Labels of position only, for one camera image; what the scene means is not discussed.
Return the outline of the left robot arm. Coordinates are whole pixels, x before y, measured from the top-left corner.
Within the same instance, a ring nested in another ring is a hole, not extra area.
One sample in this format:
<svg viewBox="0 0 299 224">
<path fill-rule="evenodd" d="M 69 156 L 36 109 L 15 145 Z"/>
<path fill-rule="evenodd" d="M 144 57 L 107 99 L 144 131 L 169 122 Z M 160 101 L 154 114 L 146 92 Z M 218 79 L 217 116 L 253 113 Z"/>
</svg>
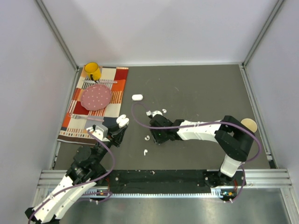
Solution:
<svg viewBox="0 0 299 224">
<path fill-rule="evenodd" d="M 28 208 L 25 215 L 28 223 L 58 224 L 67 210 L 89 189 L 105 182 L 110 174 L 101 160 L 110 147 L 118 147 L 128 127 L 129 118 L 119 117 L 114 126 L 93 125 L 87 128 L 96 145 L 78 148 L 71 167 L 66 171 L 56 188 L 37 206 Z"/>
</svg>

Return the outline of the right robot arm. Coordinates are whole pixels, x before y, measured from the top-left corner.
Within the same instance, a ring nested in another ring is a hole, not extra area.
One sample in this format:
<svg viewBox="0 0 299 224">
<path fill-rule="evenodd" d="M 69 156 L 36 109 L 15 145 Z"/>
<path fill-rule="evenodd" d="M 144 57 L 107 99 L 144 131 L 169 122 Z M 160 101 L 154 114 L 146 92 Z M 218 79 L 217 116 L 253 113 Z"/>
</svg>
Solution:
<svg viewBox="0 0 299 224">
<path fill-rule="evenodd" d="M 224 161 L 217 174 L 206 172 L 205 183 L 210 187 L 229 185 L 239 166 L 248 158 L 254 139 L 242 130 L 224 124 L 197 126 L 195 122 L 177 119 L 171 122 L 160 112 L 149 116 L 151 127 L 168 129 L 150 129 L 156 144 L 169 140 L 206 140 L 218 143 L 225 152 Z"/>
</svg>

